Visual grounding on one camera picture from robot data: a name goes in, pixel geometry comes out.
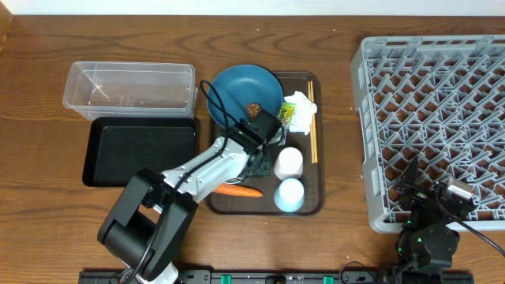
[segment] wooden table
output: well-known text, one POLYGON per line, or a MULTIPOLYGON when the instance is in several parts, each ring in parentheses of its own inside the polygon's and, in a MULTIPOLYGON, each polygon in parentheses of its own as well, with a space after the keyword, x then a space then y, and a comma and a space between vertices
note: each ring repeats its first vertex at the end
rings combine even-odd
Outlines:
MULTIPOLYGON (((216 270, 338 271, 396 261, 394 234, 368 224, 364 158, 350 61, 367 36, 500 34, 505 18, 22 17, 0 54, 0 282, 75 283, 79 271, 120 268, 96 233, 122 189, 88 188, 81 174, 90 121, 62 105, 75 61, 180 62, 197 80, 252 63, 319 77, 327 199, 311 218, 227 217, 201 204, 182 263, 216 270)), ((196 106, 199 151, 209 116, 196 106)), ((505 247, 505 233, 488 233, 505 247)), ((463 233, 453 268, 501 283, 505 260, 463 233)))

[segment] crumpled tissue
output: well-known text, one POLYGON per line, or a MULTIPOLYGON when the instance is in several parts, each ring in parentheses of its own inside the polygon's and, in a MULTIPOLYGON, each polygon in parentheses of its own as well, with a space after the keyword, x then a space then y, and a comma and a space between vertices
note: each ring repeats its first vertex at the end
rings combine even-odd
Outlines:
POLYGON ((311 102, 302 92, 296 91, 293 95, 284 97, 288 103, 294 103, 294 114, 291 118, 290 132, 310 133, 312 115, 317 112, 317 105, 311 102))

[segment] white wall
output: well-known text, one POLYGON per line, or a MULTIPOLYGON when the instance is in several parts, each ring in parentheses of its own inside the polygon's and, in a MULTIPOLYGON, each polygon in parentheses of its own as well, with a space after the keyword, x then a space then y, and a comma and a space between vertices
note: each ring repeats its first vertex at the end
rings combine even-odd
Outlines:
POLYGON ((0 0, 15 15, 505 16, 505 0, 0 0))

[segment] orange carrot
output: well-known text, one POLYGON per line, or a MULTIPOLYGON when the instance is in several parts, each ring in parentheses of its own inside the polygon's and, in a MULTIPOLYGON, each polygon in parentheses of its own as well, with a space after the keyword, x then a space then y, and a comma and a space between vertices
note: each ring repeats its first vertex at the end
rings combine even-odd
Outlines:
POLYGON ((222 184, 214 189, 214 192, 229 196, 262 197, 263 193, 258 189, 251 189, 240 185, 222 184))

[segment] wooden chopstick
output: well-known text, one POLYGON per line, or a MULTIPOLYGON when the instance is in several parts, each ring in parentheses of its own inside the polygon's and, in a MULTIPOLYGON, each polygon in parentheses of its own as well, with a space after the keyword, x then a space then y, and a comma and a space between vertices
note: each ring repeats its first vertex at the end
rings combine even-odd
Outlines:
MULTIPOLYGON (((309 100, 314 103, 314 84, 309 81, 309 100)), ((312 115, 310 124, 310 150, 312 154, 312 163, 317 163, 317 135, 316 135, 316 115, 312 115)))

